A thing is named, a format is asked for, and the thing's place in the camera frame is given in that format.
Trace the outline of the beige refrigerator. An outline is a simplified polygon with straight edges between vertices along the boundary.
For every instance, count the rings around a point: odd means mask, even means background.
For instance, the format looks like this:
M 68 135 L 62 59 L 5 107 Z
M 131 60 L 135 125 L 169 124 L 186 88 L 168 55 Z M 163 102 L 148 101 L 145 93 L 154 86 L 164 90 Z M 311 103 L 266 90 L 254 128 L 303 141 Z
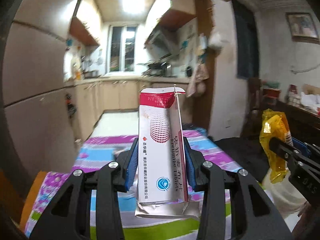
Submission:
M 4 113 L 29 177 L 66 173 L 75 158 L 65 102 L 63 60 L 77 0 L 22 0 L 10 27 L 2 70 Z

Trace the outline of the white hanging plastic bag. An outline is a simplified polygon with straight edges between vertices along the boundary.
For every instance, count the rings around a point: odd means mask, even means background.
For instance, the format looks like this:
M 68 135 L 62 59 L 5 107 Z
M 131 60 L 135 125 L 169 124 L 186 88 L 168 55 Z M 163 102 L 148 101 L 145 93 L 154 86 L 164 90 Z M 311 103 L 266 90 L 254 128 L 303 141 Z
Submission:
M 223 42 L 219 32 L 212 30 L 208 39 L 208 47 L 212 50 L 221 50 L 223 48 Z

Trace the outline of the floral striped tablecloth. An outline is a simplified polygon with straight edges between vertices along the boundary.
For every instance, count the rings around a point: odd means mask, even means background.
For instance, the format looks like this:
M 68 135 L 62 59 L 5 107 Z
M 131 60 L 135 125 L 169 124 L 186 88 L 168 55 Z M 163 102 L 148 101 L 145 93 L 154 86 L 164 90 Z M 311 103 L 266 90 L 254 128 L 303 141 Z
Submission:
M 185 130 L 184 137 L 188 139 L 193 150 L 200 151 L 206 160 L 221 169 L 236 172 L 241 166 L 227 155 L 221 148 L 199 131 Z M 80 149 L 72 170 L 81 169 L 92 172 L 113 161 L 116 156 L 131 148 L 135 135 L 117 137 L 91 137 Z M 44 209 L 52 200 L 58 189 L 68 178 L 69 173 L 50 171 L 37 191 L 32 210 L 29 212 L 23 231 L 27 237 L 36 225 Z M 152 219 L 135 216 L 136 189 L 131 187 L 128 193 L 118 194 L 121 222 L 125 239 L 196 239 L 199 221 L 197 219 Z

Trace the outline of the range hood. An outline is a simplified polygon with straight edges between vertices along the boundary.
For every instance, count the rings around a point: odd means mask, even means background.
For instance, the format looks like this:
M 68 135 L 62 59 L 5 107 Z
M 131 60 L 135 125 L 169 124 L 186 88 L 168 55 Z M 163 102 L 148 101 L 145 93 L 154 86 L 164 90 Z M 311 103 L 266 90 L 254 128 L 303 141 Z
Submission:
M 176 54 L 177 36 L 165 28 L 154 29 L 145 41 L 147 51 L 157 59 Z

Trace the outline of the yellow wooden stool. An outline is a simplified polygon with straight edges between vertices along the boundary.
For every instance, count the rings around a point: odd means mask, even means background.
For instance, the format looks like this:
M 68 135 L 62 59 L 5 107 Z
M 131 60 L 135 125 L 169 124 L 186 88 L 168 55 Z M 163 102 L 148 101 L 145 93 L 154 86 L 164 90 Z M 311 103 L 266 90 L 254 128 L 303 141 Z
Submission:
M 30 216 L 30 213 L 33 209 L 33 204 L 36 200 L 36 197 L 38 195 L 38 192 L 40 190 L 40 187 L 41 187 L 46 175 L 47 175 L 47 172 L 40 171 L 37 174 L 35 180 L 33 181 L 32 186 L 28 192 L 28 195 L 27 195 L 27 198 L 25 200 L 24 207 L 22 210 L 21 220 L 20 220 L 20 230 L 22 232 L 24 232 L 24 230 L 25 230 L 26 223 L 27 223 L 28 218 Z

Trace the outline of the dark wooden dining table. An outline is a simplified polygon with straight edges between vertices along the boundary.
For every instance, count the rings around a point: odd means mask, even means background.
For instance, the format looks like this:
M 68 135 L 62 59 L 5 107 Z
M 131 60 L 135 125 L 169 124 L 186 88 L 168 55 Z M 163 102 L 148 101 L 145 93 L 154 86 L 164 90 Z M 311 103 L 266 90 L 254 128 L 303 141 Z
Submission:
M 294 138 L 301 142 L 319 146 L 319 116 L 281 101 L 277 101 L 275 105 L 263 102 L 261 106 L 263 110 L 271 109 L 277 112 L 284 112 L 289 123 L 291 135 Z

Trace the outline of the kitchen window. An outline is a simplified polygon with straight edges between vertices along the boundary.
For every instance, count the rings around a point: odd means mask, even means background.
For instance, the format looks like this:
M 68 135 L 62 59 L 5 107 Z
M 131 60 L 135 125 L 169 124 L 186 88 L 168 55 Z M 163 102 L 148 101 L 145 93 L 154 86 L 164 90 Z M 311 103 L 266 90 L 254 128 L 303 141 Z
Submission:
M 108 42 L 108 71 L 133 72 L 137 25 L 112 26 Z

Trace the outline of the dark wooden chair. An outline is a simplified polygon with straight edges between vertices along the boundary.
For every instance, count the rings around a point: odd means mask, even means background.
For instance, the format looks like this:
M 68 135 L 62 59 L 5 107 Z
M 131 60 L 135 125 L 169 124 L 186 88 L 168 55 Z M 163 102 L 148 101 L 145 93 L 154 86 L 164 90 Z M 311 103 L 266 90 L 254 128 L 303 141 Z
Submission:
M 249 113 L 247 117 L 248 136 L 257 137 L 262 126 L 261 103 L 263 100 L 263 90 L 261 80 L 258 77 L 251 77 L 248 80 L 249 91 Z

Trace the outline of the upper kitchen cabinet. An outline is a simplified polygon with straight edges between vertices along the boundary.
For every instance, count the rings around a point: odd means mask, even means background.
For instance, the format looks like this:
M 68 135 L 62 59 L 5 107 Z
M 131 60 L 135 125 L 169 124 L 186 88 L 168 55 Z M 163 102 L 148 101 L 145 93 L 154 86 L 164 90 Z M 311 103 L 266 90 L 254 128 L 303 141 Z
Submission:
M 102 23 L 95 0 L 77 0 L 69 34 L 85 46 L 99 46 Z

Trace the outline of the red white medicine box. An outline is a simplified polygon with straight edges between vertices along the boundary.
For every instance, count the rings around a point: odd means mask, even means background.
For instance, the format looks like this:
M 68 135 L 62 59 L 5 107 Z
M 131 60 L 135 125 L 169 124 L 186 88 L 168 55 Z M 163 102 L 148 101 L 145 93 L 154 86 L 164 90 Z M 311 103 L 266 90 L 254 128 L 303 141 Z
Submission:
M 139 96 L 137 217 L 198 218 L 185 168 L 180 87 L 146 88 Z

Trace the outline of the orange snack wrapper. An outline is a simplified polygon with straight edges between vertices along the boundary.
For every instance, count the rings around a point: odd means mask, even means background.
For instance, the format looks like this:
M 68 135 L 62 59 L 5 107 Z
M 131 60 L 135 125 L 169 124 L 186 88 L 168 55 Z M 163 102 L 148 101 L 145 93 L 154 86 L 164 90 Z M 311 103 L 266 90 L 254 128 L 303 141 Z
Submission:
M 271 109 L 263 111 L 260 144 L 267 155 L 270 166 L 270 182 L 276 184 L 285 178 L 288 168 L 284 154 L 278 154 L 281 143 L 293 146 L 291 132 L 284 112 Z

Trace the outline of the framed wall picture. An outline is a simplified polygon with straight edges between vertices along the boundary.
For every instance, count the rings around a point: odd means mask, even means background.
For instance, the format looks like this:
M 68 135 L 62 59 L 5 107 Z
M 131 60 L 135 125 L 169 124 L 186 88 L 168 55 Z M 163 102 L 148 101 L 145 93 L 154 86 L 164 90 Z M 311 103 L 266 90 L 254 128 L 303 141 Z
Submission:
M 286 19 L 293 40 L 319 42 L 319 34 L 310 13 L 287 12 Z

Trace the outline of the hanging beige cloth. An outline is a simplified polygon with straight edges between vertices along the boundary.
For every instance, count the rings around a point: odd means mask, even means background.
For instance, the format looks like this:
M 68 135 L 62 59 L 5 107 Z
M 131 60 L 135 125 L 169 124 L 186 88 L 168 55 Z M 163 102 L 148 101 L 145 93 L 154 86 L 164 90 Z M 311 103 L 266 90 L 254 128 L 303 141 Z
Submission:
M 186 91 L 186 96 L 190 98 L 192 96 L 200 97 L 203 95 L 206 91 L 206 85 L 204 81 L 207 79 L 209 79 L 209 74 L 206 65 L 204 63 L 198 63 L 191 76 L 191 80 Z

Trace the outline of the beige lower kitchen cabinets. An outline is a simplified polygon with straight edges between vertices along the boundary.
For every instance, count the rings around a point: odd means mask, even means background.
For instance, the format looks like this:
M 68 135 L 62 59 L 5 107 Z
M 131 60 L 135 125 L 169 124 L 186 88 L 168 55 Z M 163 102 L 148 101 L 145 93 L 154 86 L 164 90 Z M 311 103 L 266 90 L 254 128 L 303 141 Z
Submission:
M 186 90 L 188 84 L 187 77 L 154 76 L 106 76 L 66 81 L 66 93 L 76 107 L 76 113 L 71 117 L 75 139 L 88 139 L 104 113 L 137 110 L 139 94 L 144 88 L 176 85 Z

